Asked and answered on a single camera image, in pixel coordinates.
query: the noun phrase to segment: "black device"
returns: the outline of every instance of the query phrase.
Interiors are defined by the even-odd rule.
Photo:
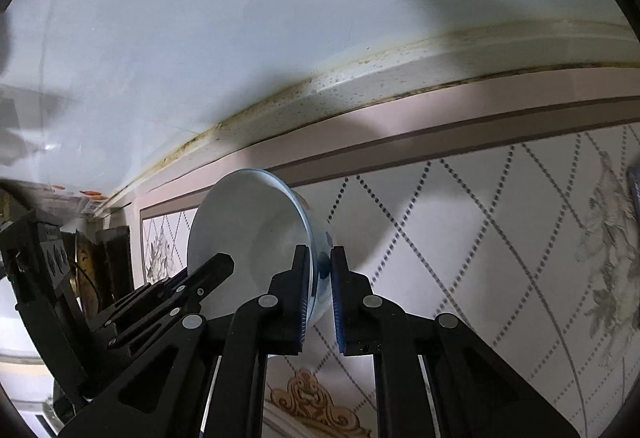
[[[0,234],[17,310],[61,394],[62,438],[259,437],[268,355],[302,351],[309,251],[267,294],[206,320],[200,300],[233,273],[217,254],[145,284],[85,322],[55,219],[31,211]],[[331,256],[340,352],[373,355],[381,438],[568,438],[575,429],[452,314],[406,314]],[[432,417],[428,397],[433,401]]]

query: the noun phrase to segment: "patterned wallpaper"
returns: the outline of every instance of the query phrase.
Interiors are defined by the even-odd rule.
[[[596,437],[640,370],[638,226],[624,177],[638,134],[640,124],[616,126],[296,190],[326,212],[375,293],[421,316],[456,313]],[[186,264],[194,210],[143,222],[150,280]],[[270,358],[267,383],[268,400],[328,436],[377,436],[372,360],[338,353],[331,307],[301,355]]]

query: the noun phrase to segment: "gold ornate decoration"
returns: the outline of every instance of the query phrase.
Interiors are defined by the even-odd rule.
[[[287,391],[271,390],[271,403],[300,423],[334,438],[370,438],[371,431],[360,427],[357,415],[334,405],[331,395],[315,375],[299,370],[287,383]]]

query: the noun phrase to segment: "cup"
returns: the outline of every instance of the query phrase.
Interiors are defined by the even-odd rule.
[[[219,180],[193,219],[187,247],[192,274],[218,252],[234,260],[234,272],[205,297],[200,313],[213,319],[235,312],[267,293],[271,278],[290,270],[297,244],[310,251],[307,325],[315,324],[331,302],[328,223],[277,176],[241,169]]]

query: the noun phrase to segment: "silver screw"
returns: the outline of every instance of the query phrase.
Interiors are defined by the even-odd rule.
[[[458,318],[453,315],[453,313],[443,313],[438,317],[438,322],[440,323],[440,326],[448,328],[449,330],[458,326]]]
[[[188,330],[194,330],[198,328],[202,324],[202,317],[196,315],[195,313],[187,315],[184,319],[182,319],[182,326],[187,328]]]
[[[278,304],[278,298],[268,293],[258,299],[258,304],[263,308],[271,308],[272,306],[276,306],[276,304]]]
[[[380,308],[382,306],[382,299],[377,295],[366,295],[362,300],[362,304],[367,308]]]

